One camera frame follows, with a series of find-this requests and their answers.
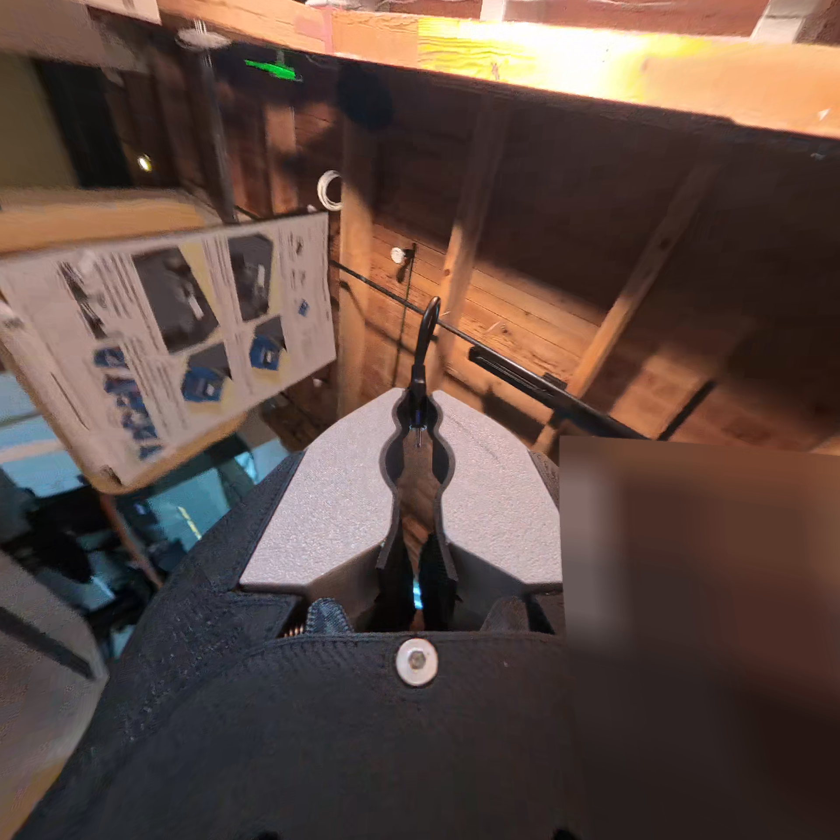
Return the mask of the instruction sheet board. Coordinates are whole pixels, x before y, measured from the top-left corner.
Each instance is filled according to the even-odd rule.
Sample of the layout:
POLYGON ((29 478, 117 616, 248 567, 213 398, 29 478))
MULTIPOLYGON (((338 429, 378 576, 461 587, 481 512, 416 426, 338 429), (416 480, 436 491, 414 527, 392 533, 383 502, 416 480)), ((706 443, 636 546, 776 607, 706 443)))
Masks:
POLYGON ((327 212, 2 259, 2 346, 120 487, 336 359, 327 212))

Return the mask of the grey ceiling pipe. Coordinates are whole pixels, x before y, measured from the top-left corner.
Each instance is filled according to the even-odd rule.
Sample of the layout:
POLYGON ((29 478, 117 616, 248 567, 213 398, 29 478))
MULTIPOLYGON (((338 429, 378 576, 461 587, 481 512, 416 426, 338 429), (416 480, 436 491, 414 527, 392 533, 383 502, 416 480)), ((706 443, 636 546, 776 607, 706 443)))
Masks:
POLYGON ((185 94, 205 189, 222 222, 236 224, 238 212, 213 62, 214 53, 228 47, 230 40, 196 18, 178 29, 176 41, 182 50, 185 94))

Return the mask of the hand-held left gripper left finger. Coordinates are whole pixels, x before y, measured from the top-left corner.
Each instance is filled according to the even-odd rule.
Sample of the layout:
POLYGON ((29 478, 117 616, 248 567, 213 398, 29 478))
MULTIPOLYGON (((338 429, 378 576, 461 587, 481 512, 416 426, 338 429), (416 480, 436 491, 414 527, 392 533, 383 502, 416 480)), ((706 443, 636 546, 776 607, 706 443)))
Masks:
POLYGON ((240 576, 243 590, 332 598, 372 631, 410 627, 414 577, 397 489, 406 398, 392 388, 307 447, 240 576))

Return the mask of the black metal rod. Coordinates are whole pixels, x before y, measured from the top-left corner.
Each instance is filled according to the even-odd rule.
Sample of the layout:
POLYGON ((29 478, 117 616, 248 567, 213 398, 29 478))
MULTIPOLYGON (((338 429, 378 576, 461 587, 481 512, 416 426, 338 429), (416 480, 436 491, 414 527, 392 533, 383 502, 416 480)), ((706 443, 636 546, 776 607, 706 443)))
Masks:
POLYGON ((399 298, 396 294, 344 266, 337 260, 331 259, 329 264, 331 267, 361 281, 383 296, 399 303, 404 309, 421 315, 422 320, 418 330, 411 380, 408 386, 409 392, 413 394, 413 400, 415 402, 413 416, 416 420, 425 417, 425 409, 421 407, 423 402, 428 399, 425 360, 435 330, 436 328, 441 328, 456 338, 467 342, 469 345, 469 361, 548 407, 553 413, 559 414, 560 419, 571 422, 580 430, 603 438, 646 439, 639 432, 618 422, 613 417, 595 410, 578 397, 572 396, 547 374, 537 375, 452 325, 439 321, 438 317, 441 308, 439 297, 433 297, 425 309, 420 309, 407 299, 399 298))

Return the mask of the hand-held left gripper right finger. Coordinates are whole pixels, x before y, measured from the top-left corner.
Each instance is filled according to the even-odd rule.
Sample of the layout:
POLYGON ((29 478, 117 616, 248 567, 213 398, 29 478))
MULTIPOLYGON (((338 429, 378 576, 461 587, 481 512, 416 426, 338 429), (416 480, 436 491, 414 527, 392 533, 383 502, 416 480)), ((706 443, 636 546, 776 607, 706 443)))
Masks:
POLYGON ((478 628, 500 600, 561 593, 557 468, 490 416, 429 397, 438 483, 420 556, 426 630, 478 628))

